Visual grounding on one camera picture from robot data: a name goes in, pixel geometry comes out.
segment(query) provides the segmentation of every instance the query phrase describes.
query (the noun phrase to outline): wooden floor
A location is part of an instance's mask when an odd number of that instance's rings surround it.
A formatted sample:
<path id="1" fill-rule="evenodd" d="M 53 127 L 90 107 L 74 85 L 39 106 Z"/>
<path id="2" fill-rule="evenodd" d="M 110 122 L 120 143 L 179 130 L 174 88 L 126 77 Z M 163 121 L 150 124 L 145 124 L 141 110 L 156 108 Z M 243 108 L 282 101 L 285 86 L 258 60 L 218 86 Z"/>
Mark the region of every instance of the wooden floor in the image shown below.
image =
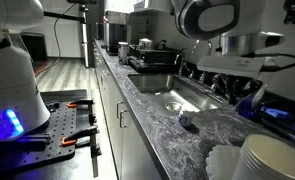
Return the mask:
<path id="1" fill-rule="evenodd" d="M 102 150 L 102 155 L 98 157 L 99 176 L 95 179 L 117 179 L 95 69 L 85 68 L 80 59 L 61 59 L 57 65 L 41 73 L 36 80 L 41 92 L 87 90 L 87 98 L 95 101 L 97 124 L 100 130 L 98 143 Z"/>

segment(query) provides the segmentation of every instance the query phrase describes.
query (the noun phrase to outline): stainless steel sink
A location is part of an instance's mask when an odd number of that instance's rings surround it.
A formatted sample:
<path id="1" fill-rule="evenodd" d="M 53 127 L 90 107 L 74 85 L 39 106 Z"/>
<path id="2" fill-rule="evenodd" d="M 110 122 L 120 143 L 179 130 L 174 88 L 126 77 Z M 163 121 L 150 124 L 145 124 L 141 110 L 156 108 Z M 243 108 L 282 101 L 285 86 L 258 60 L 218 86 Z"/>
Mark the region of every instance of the stainless steel sink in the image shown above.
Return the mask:
<path id="1" fill-rule="evenodd" d="M 128 75 L 151 106 L 163 115 L 178 114 L 180 105 L 190 104 L 200 111 L 216 109 L 222 102 L 208 96 L 174 75 Z"/>

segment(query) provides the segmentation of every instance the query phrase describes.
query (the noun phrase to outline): white wall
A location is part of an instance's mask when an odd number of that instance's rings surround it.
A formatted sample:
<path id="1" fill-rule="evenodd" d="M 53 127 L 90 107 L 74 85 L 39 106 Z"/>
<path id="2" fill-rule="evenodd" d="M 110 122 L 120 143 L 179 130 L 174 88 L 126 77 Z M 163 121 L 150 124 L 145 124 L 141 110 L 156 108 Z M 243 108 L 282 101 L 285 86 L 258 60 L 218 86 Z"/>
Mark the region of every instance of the white wall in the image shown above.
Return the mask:
<path id="1" fill-rule="evenodd" d="M 63 13 L 72 5 L 66 0 L 40 1 L 45 11 L 55 13 Z M 79 5 L 76 4 L 67 15 L 79 16 Z M 24 30 L 25 32 L 45 34 L 48 56 L 58 56 L 58 48 L 54 36 L 55 20 L 55 18 L 45 17 L 41 25 Z M 62 57 L 81 57 L 79 22 L 60 19 L 57 23 L 56 30 Z"/>
<path id="2" fill-rule="evenodd" d="M 260 52 L 281 52 L 295 54 L 295 25 L 284 25 L 285 11 L 283 9 L 284 0 L 267 0 L 265 12 L 263 14 L 263 31 L 278 32 L 285 35 L 285 42 L 277 47 L 269 48 Z M 151 38 L 154 41 L 167 39 L 167 45 L 172 48 L 188 48 L 185 56 L 187 61 L 196 64 L 202 55 L 208 51 L 207 42 L 201 42 L 197 48 L 195 56 L 191 56 L 191 49 L 195 40 L 190 40 L 181 35 L 175 26 L 174 17 L 165 13 L 158 13 L 151 18 Z M 218 39 L 212 39 L 213 50 L 218 47 Z M 279 65 L 294 62 L 293 59 L 279 58 Z M 268 90 L 276 94 L 295 100 L 295 68 L 277 73 L 268 86 Z"/>

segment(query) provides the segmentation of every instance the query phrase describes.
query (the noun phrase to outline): marble countertop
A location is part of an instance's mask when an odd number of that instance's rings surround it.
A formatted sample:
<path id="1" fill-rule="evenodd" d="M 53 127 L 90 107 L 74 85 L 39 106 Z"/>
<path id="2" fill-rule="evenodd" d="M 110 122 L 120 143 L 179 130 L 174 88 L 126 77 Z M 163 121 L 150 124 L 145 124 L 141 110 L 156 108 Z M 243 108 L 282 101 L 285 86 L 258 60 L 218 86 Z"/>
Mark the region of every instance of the marble countertop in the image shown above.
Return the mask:
<path id="1" fill-rule="evenodd" d="M 248 135 L 255 133 L 275 136 L 239 116 L 229 105 L 201 111 L 191 128 L 183 128 L 177 121 L 178 116 L 162 116 L 149 105 L 145 95 L 128 78 L 129 74 L 138 74 L 135 70 L 119 65 L 118 56 L 109 56 L 101 48 L 103 41 L 96 40 L 96 44 L 168 179 L 208 179 L 206 158 L 214 146 L 240 147 Z"/>

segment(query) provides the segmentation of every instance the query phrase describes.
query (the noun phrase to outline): kitchen counter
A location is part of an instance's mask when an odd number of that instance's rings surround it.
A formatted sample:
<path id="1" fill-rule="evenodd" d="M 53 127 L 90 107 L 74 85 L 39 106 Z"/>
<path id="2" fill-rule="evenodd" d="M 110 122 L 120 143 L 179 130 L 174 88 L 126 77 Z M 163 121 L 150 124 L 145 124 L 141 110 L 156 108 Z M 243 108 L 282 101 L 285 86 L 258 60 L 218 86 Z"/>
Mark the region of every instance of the kitchen counter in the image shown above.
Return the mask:
<path id="1" fill-rule="evenodd" d="M 199 112 L 192 127 L 183 128 L 177 121 L 178 115 L 159 115 L 149 105 L 146 97 L 128 78 L 129 74 L 138 74 L 135 70 L 130 66 L 119 65 L 118 56 L 109 56 L 101 48 L 103 41 L 96 40 L 96 44 L 123 93 L 123 98 L 127 100 L 136 126 L 146 137 L 146 146 L 152 149 L 149 153 L 152 153 L 162 177 L 172 180 L 208 179 L 206 158 L 214 146 L 241 146 L 245 138 L 254 133 L 276 136 L 239 116 L 234 107 L 229 105 Z"/>

